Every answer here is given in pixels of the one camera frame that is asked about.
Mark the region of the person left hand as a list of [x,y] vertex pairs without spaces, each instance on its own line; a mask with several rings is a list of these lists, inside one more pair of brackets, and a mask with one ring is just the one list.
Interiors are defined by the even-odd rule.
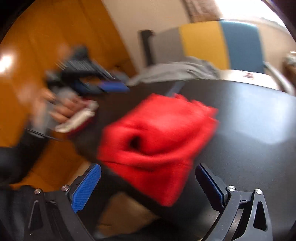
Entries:
[[71,94],[69,98],[57,98],[48,89],[41,90],[41,97],[38,102],[36,109],[37,123],[44,123],[47,115],[57,123],[65,123],[88,105],[88,101],[75,94]]

